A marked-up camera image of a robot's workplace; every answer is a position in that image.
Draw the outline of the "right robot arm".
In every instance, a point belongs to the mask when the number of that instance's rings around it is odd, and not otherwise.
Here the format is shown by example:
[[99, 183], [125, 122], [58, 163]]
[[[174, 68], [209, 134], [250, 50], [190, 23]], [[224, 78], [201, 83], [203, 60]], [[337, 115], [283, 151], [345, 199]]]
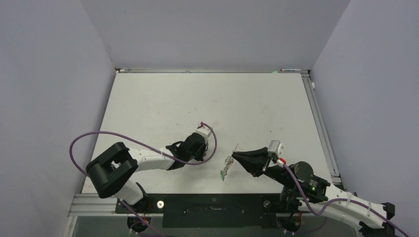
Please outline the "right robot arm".
[[316, 176], [311, 165], [299, 161], [288, 165], [279, 150], [262, 148], [233, 152], [232, 158], [253, 177], [267, 176], [283, 186], [278, 197], [263, 200], [263, 210], [273, 228], [296, 234], [302, 227], [302, 214], [311, 213], [343, 222], [363, 237], [393, 237], [390, 224], [395, 216], [391, 203], [373, 203]]

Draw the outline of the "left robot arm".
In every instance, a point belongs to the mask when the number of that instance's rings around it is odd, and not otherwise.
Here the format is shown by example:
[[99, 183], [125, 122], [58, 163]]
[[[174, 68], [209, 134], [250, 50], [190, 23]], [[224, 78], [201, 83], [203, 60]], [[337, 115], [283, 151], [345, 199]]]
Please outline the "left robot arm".
[[115, 196], [125, 201], [134, 212], [147, 206], [147, 194], [142, 186], [130, 180], [135, 172], [145, 170], [175, 170], [192, 160], [203, 161], [211, 132], [206, 127], [197, 129], [184, 141], [164, 148], [130, 149], [117, 142], [86, 166], [86, 172], [100, 198]]

